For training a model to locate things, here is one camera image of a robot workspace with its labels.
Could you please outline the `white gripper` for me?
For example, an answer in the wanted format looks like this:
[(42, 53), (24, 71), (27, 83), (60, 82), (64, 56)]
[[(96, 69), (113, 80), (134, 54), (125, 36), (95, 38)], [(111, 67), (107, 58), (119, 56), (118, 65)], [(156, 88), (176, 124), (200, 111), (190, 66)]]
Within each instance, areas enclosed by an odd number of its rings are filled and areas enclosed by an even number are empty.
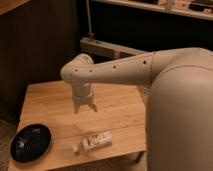
[(96, 104), (93, 103), (94, 101), (94, 93), (90, 92), (88, 95), (83, 95), (83, 96), (76, 96), (73, 95), (72, 99), (74, 101), (74, 111), (77, 114), (79, 109), (80, 109), (80, 105), (89, 105), (89, 107), (91, 109), (93, 109), (95, 112), (97, 112), (97, 107)]

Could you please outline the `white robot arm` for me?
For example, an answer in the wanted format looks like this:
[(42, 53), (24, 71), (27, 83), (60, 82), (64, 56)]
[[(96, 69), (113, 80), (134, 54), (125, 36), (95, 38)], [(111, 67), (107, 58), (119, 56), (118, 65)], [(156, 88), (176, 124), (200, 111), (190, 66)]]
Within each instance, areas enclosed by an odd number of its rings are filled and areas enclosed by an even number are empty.
[(161, 50), (99, 64), (80, 54), (60, 75), (78, 107), (93, 102), (93, 83), (147, 86), (147, 171), (213, 171), (213, 51)]

